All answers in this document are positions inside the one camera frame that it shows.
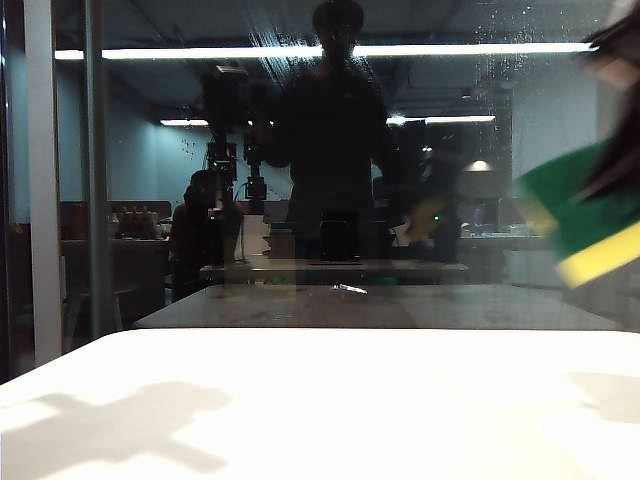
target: white table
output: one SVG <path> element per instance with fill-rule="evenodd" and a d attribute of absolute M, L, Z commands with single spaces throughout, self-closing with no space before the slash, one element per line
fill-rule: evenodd
<path fill-rule="evenodd" d="M 134 324 L 137 328 L 333 327 L 619 330 L 562 302 L 560 292 L 508 285 L 364 287 L 224 285 L 201 290 Z"/>
<path fill-rule="evenodd" d="M 149 330 L 0 386 L 3 480 L 637 479 L 640 337 Z"/>

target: hair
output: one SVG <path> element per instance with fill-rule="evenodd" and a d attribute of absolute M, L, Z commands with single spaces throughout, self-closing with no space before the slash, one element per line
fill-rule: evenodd
<path fill-rule="evenodd" d="M 198 170 L 191 175 L 191 185 L 207 185 L 216 180 L 216 173 L 212 170 Z"/>
<path fill-rule="evenodd" d="M 327 0 L 313 12 L 313 28 L 316 32 L 342 25 L 349 25 L 355 32 L 362 30 L 364 11 L 353 0 Z"/>

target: table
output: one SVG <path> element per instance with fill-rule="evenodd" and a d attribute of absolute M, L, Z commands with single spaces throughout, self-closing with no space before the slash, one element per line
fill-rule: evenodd
<path fill-rule="evenodd" d="M 151 330 L 0 386 L 3 480 L 637 479 L 640 337 Z"/>
<path fill-rule="evenodd" d="M 506 235 L 486 234 L 484 236 L 462 237 L 458 240 L 458 248 L 464 249 L 493 249 L 493 250 L 548 250 L 549 238 L 538 235 Z"/>
<path fill-rule="evenodd" d="M 278 279 L 282 283 L 376 282 L 393 277 L 417 284 L 456 281 L 464 278 L 462 264 L 420 260 L 361 260 L 360 262 L 321 262 L 320 260 L 272 259 L 249 255 L 246 264 L 227 267 L 208 266 L 203 278 L 215 280 L 224 274 L 225 283 L 246 283 Z"/>
<path fill-rule="evenodd" d="M 70 297 L 90 291 L 89 244 L 85 240 L 61 242 L 65 258 L 65 286 Z M 134 285 L 124 295 L 122 316 L 139 319 L 165 305 L 164 278 L 169 273 L 166 240 L 111 240 L 113 280 L 116 288 Z"/>
<path fill-rule="evenodd" d="M 620 329 L 616 322 L 563 303 L 561 292 L 508 285 L 364 288 L 367 295 L 317 285 L 212 286 L 134 327 Z"/>

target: fluorescent light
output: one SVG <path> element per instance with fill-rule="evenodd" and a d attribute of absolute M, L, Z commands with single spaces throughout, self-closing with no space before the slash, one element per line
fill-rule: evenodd
<path fill-rule="evenodd" d="M 425 123 L 483 123 L 493 122 L 494 115 L 467 115 L 463 117 L 427 117 Z"/>
<path fill-rule="evenodd" d="M 353 54 L 362 57 L 432 55 L 508 55 L 525 53 L 591 52 L 590 43 L 480 43 L 475 45 L 379 45 L 357 46 Z"/>
<path fill-rule="evenodd" d="M 402 117 L 395 116 L 387 118 L 387 125 L 404 125 L 407 122 L 434 123 L 483 123 L 493 122 L 494 115 L 465 115 L 460 117 Z"/>
<path fill-rule="evenodd" d="M 425 122 L 429 123 L 476 123 L 476 122 L 492 122 L 495 120 L 493 115 L 476 115 L 463 117 L 390 117 L 387 119 L 387 125 L 404 125 L 407 122 Z M 209 124 L 206 120 L 160 120 L 160 123 L 166 127 L 207 127 Z M 424 147 L 423 152 L 430 152 L 431 147 Z"/>
<path fill-rule="evenodd" d="M 165 127 L 208 127 L 206 120 L 160 120 Z"/>
<path fill-rule="evenodd" d="M 82 50 L 56 50 L 56 60 L 84 60 Z"/>
<path fill-rule="evenodd" d="M 583 53 L 594 51 L 590 43 L 481 43 L 472 45 L 358 45 L 357 57 L 416 57 L 448 55 L 509 55 L 527 53 Z M 223 48 L 125 48 L 104 50 L 108 60 L 180 60 L 225 58 L 312 58 L 322 47 L 223 47 Z M 81 50 L 58 50 L 57 60 L 82 60 Z"/>

